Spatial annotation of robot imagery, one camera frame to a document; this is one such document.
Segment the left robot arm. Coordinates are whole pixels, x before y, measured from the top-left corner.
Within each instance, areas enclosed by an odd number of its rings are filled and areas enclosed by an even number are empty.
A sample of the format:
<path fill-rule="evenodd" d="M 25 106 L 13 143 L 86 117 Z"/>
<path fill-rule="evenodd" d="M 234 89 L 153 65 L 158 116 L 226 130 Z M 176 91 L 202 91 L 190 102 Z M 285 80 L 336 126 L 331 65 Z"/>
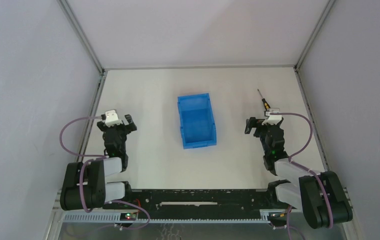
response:
<path fill-rule="evenodd" d="M 60 206 L 64 211 L 84 210 L 89 213 L 106 203 L 123 199 L 130 192 L 127 181 L 107 181 L 107 177 L 128 168 L 126 141 L 137 126 L 131 115 L 124 117 L 121 120 L 115 110 L 95 117 L 102 132 L 103 154 L 88 154 L 87 161 L 67 165 L 60 192 Z"/>

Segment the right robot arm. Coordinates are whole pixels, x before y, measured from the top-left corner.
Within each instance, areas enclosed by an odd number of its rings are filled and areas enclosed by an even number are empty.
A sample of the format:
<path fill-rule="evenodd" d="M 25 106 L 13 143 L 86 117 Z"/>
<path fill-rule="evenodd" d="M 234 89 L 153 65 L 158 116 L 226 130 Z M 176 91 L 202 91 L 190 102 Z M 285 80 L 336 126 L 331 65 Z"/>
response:
<path fill-rule="evenodd" d="M 255 130 L 253 135 L 261 142 L 266 170 L 281 178 L 268 185 L 272 198 L 302 211 L 313 229 L 352 221 L 353 208 L 338 175 L 308 168 L 294 160 L 295 154 L 286 152 L 283 120 L 281 113 L 264 119 L 250 117 L 244 130 L 245 134 Z"/>

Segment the black yellow screwdriver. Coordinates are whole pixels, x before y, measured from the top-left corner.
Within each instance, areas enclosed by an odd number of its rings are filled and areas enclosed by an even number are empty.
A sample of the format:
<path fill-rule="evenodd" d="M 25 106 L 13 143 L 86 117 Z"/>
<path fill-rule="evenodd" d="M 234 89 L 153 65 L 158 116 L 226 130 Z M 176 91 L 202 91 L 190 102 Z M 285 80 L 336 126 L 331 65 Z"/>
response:
<path fill-rule="evenodd" d="M 258 88 L 257 89 L 257 92 L 261 98 L 261 101 L 262 101 L 262 104 L 263 104 L 263 107 L 264 109 L 269 112 L 271 110 L 271 106 L 269 105 L 269 103 L 267 102 L 266 98 L 263 96 L 263 94 L 261 93 L 260 89 Z"/>

